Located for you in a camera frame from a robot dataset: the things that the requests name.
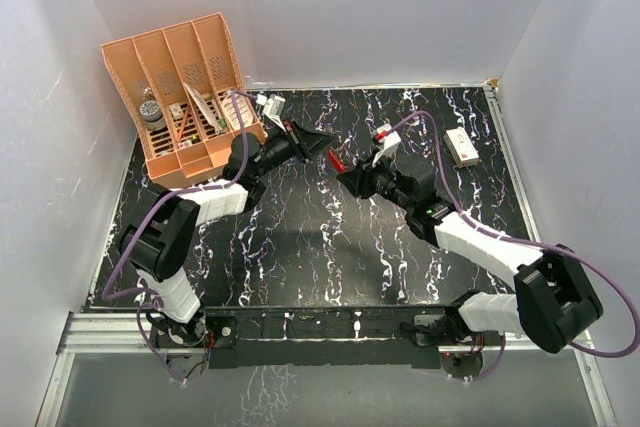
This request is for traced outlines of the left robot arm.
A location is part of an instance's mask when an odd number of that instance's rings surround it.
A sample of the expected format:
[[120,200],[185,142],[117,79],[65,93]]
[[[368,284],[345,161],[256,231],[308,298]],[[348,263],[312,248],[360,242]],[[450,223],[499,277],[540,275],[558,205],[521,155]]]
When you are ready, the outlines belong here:
[[291,159],[309,162],[337,141],[292,120],[283,125],[265,142],[248,131],[235,137],[218,180],[177,190],[149,187],[123,225],[118,265],[131,265],[143,278],[143,291],[158,313],[148,320],[173,342],[198,346],[207,330],[204,308],[184,269],[197,228],[254,209],[266,191],[265,175]]

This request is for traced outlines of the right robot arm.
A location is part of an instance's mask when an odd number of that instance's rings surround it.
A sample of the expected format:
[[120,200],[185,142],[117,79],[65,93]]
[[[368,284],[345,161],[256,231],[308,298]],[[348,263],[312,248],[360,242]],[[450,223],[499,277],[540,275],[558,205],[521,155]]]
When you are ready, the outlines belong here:
[[337,180],[356,198],[379,195],[405,212],[419,239],[457,254],[498,277],[509,294],[470,291],[449,304],[423,333],[460,344],[487,331],[525,335],[557,353],[603,314],[580,263],[567,253],[514,243],[486,226],[472,227],[438,195],[435,172],[413,163],[403,173],[383,159],[346,168],[334,161]]

